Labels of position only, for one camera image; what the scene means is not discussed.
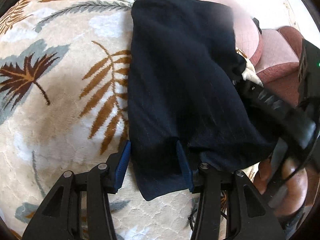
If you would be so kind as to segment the right hand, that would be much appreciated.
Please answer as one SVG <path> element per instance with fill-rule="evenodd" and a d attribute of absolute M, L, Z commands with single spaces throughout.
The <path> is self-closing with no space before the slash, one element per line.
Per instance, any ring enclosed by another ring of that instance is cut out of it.
<path fill-rule="evenodd" d="M 255 175 L 253 184 L 260 194 L 267 189 L 267 181 L 271 177 L 272 166 L 269 159 L 259 163 L 259 170 Z M 296 213 L 306 199 L 308 192 L 308 175 L 306 169 L 301 169 L 286 183 L 287 193 L 280 204 L 276 205 L 274 215 L 278 218 L 290 216 Z"/>

